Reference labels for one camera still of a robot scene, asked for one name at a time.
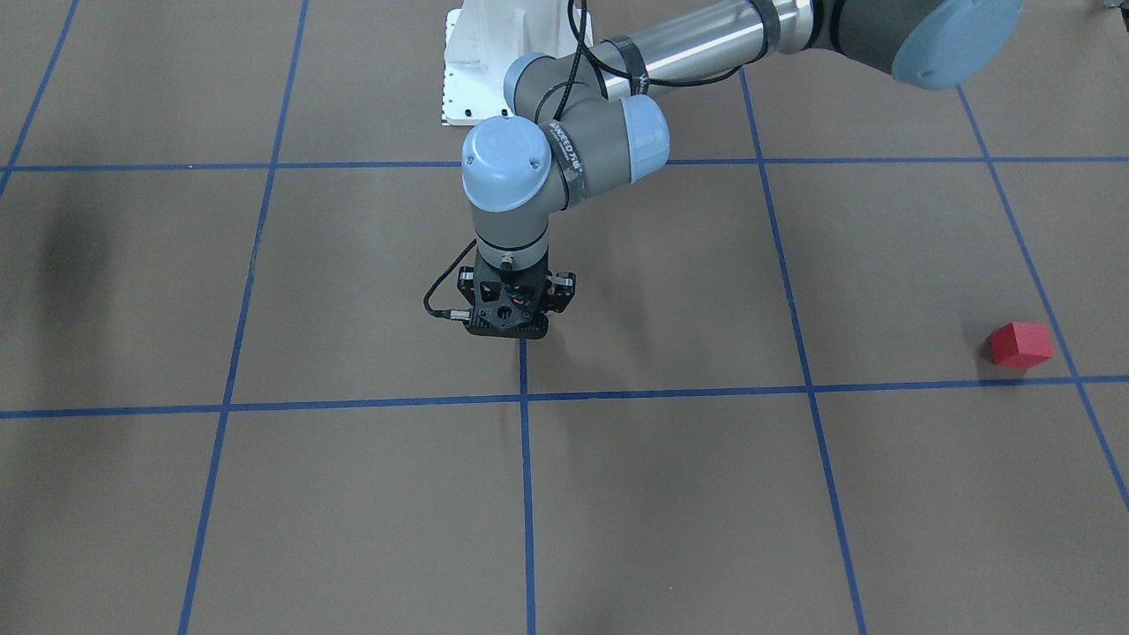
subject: black cable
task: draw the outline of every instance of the black cable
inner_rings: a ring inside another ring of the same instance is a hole
[[[569,0],[569,18],[572,17],[574,0]],[[574,31],[576,35],[576,53],[572,53],[572,70],[568,73],[568,84],[564,85],[564,94],[561,95],[561,103],[557,105],[557,113],[553,119],[561,120],[564,115],[564,106],[568,105],[569,95],[572,94],[572,85],[576,84],[576,72],[580,68],[580,50],[584,47],[584,32],[588,28],[588,0],[580,0],[580,31]]]
[[[439,318],[440,320],[450,320],[452,310],[445,308],[443,311],[437,311],[435,308],[431,308],[431,294],[434,294],[435,290],[439,288],[439,285],[441,285],[443,281],[447,279],[447,276],[450,276],[450,272],[454,271],[456,267],[458,267],[458,263],[462,262],[464,258],[466,258],[466,254],[471,253],[471,250],[474,249],[474,245],[476,245],[478,242],[479,242],[478,238],[471,241],[471,244],[466,245],[466,249],[463,250],[463,253],[458,254],[458,258],[455,259],[455,262],[452,262],[450,267],[448,267],[447,270],[444,271],[441,276],[439,276],[439,278],[435,281],[435,284],[431,285],[431,288],[428,289],[426,294],[423,294],[423,308],[427,310],[428,314],[431,315],[432,318]]]
[[[533,121],[541,121],[541,110],[545,107],[546,103],[549,103],[549,97],[552,97],[553,93],[555,93],[558,88],[564,88],[567,86],[568,86],[568,81],[567,80],[566,81],[561,81],[560,84],[558,84],[557,86],[553,86],[548,92],[545,92],[544,95],[541,96],[541,101],[537,102],[537,107],[534,108],[534,111],[533,111]]]
[[[581,0],[580,5],[581,5],[580,10],[584,11],[584,14],[581,14],[581,16],[580,16],[581,17],[581,23],[583,23],[583,20],[585,18],[585,15],[587,14],[588,1],[587,0]],[[587,44],[584,43],[584,34],[583,34],[581,31],[579,31],[577,28],[576,19],[574,18],[574,15],[572,15],[575,12],[575,7],[576,7],[576,0],[569,0],[568,1],[568,24],[569,24],[569,27],[572,29],[572,35],[575,35],[577,37],[577,49],[580,51],[580,53],[584,54],[584,56],[587,58],[588,61],[592,62],[592,64],[595,66],[596,68],[598,68],[599,70],[602,70],[602,71],[604,71],[604,72],[606,72],[609,75],[613,75],[615,77],[619,77],[621,79],[631,79],[631,76],[628,75],[627,71],[622,71],[622,70],[620,70],[618,68],[614,68],[614,67],[607,64],[607,62],[605,62],[604,60],[601,60],[595,53],[592,52],[592,49],[589,49],[587,46]],[[691,88],[691,87],[694,87],[694,86],[708,86],[710,84],[717,84],[718,81],[721,81],[721,80],[725,80],[725,79],[729,79],[730,77],[733,77],[734,75],[736,75],[736,72],[739,71],[739,70],[741,70],[741,67],[734,67],[734,68],[725,71],[721,75],[717,75],[717,76],[714,76],[714,77],[707,77],[707,78],[702,78],[702,79],[656,79],[656,78],[653,77],[653,78],[650,78],[650,84],[653,86],[666,86],[667,88]]]

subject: floor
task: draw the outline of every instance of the floor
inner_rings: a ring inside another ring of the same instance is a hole
[[[806,52],[664,97],[519,345],[420,305],[471,237],[452,0],[0,2],[0,632],[1124,633],[1099,5],[960,89]],[[1014,320],[1056,358],[989,364]]]

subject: silver arm tube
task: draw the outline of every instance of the silver arm tube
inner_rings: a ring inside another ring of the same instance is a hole
[[[780,21],[776,51],[796,53],[807,45],[815,25],[814,0],[765,0],[774,6]],[[723,0],[697,11],[628,35],[653,79],[700,79],[746,64],[764,45],[764,21],[749,0]],[[606,64],[624,70],[619,50],[610,42],[592,47]],[[631,94],[631,82],[603,73],[609,99]],[[668,87],[651,85],[648,94],[660,95]]]

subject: light blue joint cap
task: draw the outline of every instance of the light blue joint cap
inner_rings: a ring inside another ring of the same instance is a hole
[[[541,190],[551,163],[552,150],[536,123],[492,116],[463,141],[463,191],[480,209],[509,211]]]
[[[952,88],[999,52],[1022,11],[1023,0],[945,0],[902,43],[891,75],[929,90]]]
[[[509,112],[514,112],[514,94],[517,92],[517,80],[522,79],[522,73],[525,72],[525,67],[532,64],[541,58],[548,56],[549,55],[544,53],[526,53],[514,60],[514,63],[509,64],[509,70],[506,71],[506,79],[504,79],[501,84],[502,95],[506,97],[506,104],[509,106]]]
[[[647,95],[620,99],[628,125],[628,151],[631,156],[631,182],[658,172],[671,158],[671,129],[662,108]]]

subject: cable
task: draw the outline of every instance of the cable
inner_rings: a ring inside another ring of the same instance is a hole
[[[584,24],[583,20],[585,19],[585,17],[587,15],[587,5],[588,5],[587,0],[581,0],[580,1],[580,10],[584,11],[581,14],[581,16],[580,16],[581,24]],[[631,79],[631,76],[628,75],[625,71],[622,71],[622,70],[620,70],[618,68],[609,66],[604,60],[601,60],[598,56],[596,56],[596,54],[592,52],[592,49],[588,49],[587,44],[584,43],[584,34],[581,33],[580,29],[577,28],[576,19],[575,19],[575,17],[572,15],[575,12],[575,8],[576,8],[576,0],[569,0],[568,1],[568,24],[569,24],[569,27],[572,29],[572,35],[575,35],[577,37],[577,49],[580,51],[580,53],[583,53],[584,56],[587,58],[588,61],[592,62],[592,64],[595,66],[596,68],[598,68],[599,70],[602,70],[602,71],[604,71],[604,72],[606,72],[609,75],[613,75],[615,77],[619,77],[621,79]],[[738,70],[741,70],[741,67],[734,67],[734,68],[725,71],[721,75],[717,75],[717,76],[714,76],[714,77],[707,77],[707,78],[702,78],[702,79],[656,79],[656,78],[651,78],[650,79],[650,84],[653,86],[666,86],[667,88],[691,88],[691,87],[694,87],[694,86],[707,86],[707,85],[710,85],[710,84],[717,84],[718,81],[721,81],[721,80],[725,80],[725,79],[729,79],[730,77],[733,77],[734,75],[736,75],[736,72]]]
[[[572,18],[572,6],[574,0],[569,0],[568,16],[569,21]],[[557,112],[553,114],[553,119],[557,121],[561,120],[564,115],[564,106],[568,104],[569,95],[572,94],[572,85],[576,84],[576,72],[580,68],[580,51],[584,49],[584,32],[588,28],[588,0],[580,0],[580,29],[572,31],[572,35],[576,36],[576,53],[572,53],[572,70],[568,73],[568,84],[564,85],[564,94],[561,95],[561,103],[557,105]]]
[[[452,262],[450,267],[448,267],[447,270],[444,271],[441,276],[439,276],[439,278],[435,281],[435,284],[431,285],[431,288],[428,289],[426,294],[423,294],[423,308],[427,310],[428,314],[431,315],[432,318],[438,318],[440,320],[450,320],[450,311],[452,311],[450,308],[444,308],[441,311],[431,308],[431,294],[434,294],[435,290],[439,288],[439,285],[441,285],[443,281],[447,279],[447,276],[450,276],[450,272],[454,271],[456,267],[458,267],[458,263],[462,262],[464,258],[466,258],[466,254],[471,253],[471,250],[474,249],[474,245],[476,245],[478,242],[479,242],[478,238],[471,241],[471,244],[466,245],[466,249],[463,250],[463,253],[458,254],[458,258],[455,259],[455,262]]]

